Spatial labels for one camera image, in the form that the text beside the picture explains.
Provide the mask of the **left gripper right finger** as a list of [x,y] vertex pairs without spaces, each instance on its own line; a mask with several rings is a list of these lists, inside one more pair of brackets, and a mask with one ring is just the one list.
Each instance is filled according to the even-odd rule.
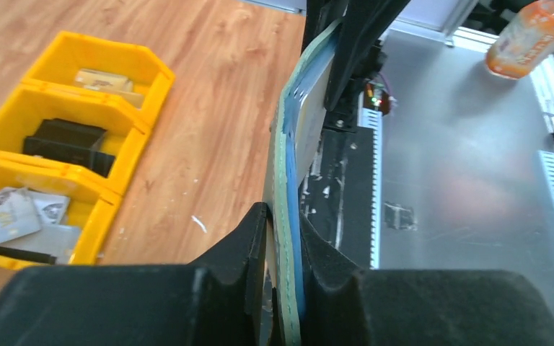
[[554,345],[536,287],[505,270],[372,270],[301,220],[304,345]]

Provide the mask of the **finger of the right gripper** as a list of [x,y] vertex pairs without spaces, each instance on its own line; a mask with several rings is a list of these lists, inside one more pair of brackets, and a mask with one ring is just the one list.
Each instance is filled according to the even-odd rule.
[[408,0],[349,1],[325,93],[326,110],[334,110],[355,67],[408,4]]

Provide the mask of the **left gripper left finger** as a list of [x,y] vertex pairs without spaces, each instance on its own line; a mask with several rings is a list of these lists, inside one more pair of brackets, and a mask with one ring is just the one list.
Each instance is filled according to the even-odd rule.
[[186,265],[36,266],[0,292],[0,345],[258,345],[270,212]]

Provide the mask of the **green leather card holder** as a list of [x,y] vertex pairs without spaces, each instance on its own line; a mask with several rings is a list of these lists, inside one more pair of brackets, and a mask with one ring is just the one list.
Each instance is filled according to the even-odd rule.
[[273,330],[279,345],[302,343],[306,298],[299,186],[320,142],[324,98],[339,35],[340,20],[335,20],[303,50],[281,90],[271,123],[263,202],[271,212],[266,263],[276,291]]

